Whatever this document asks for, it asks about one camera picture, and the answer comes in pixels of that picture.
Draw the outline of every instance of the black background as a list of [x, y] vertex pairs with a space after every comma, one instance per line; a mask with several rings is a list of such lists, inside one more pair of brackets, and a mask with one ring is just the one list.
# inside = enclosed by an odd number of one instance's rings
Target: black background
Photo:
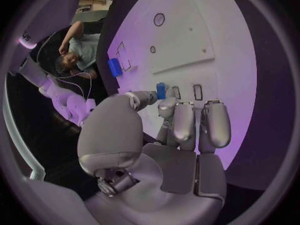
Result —
[[[5, 27], [14, 14], [17, 14], [19, 6], [25, 0], [0, 0], [1, 8], [1, 30], [0, 40], [5, 34]], [[296, 27], [300, 28], [300, 0], [277, 0], [285, 9], [286, 13], [293, 19]], [[300, 201], [298, 199], [298, 190], [300, 189], [300, 175], [298, 174], [294, 185], [283, 199], [282, 203], [271, 214], [271, 216], [263, 223], [269, 224], [300, 224]], [[0, 224], [15, 224], [17, 222], [34, 222], [28, 217], [27, 213], [19, 205], [14, 198], [12, 192], [6, 184], [6, 181], [1, 176], [0, 179]]]

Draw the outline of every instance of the blue object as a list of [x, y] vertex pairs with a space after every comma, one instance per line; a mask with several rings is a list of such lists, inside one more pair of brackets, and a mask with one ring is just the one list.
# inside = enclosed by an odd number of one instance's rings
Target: blue object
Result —
[[114, 78], [123, 74], [118, 59], [112, 58], [112, 59], [108, 60], [107, 63], [109, 65], [110, 72]]
[[163, 82], [156, 84], [157, 99], [166, 99], [166, 85]]

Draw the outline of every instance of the light blue shirt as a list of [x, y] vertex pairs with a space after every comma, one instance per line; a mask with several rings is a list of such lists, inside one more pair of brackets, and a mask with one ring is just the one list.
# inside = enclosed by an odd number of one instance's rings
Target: light blue shirt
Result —
[[83, 34], [80, 38], [71, 38], [69, 51], [75, 52], [80, 56], [77, 67], [84, 71], [96, 62], [96, 53], [100, 33]]

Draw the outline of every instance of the man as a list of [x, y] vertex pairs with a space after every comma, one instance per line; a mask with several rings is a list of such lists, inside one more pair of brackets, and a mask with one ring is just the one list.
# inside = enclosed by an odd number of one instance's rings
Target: man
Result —
[[60, 74], [70, 72], [71, 75], [84, 72], [79, 76], [96, 79], [98, 75], [93, 64], [96, 62], [99, 37], [100, 33], [84, 34], [84, 24], [81, 21], [75, 22], [58, 49], [60, 56], [55, 62], [57, 72]]

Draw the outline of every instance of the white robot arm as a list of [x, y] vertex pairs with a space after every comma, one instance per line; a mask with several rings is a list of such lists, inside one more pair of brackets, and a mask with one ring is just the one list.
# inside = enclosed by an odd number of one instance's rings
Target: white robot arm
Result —
[[59, 87], [55, 78], [46, 75], [30, 56], [20, 67], [19, 73], [38, 87], [41, 94], [52, 100], [52, 104], [59, 114], [79, 127], [83, 126], [85, 119], [96, 107], [94, 99], [85, 100], [75, 92]]

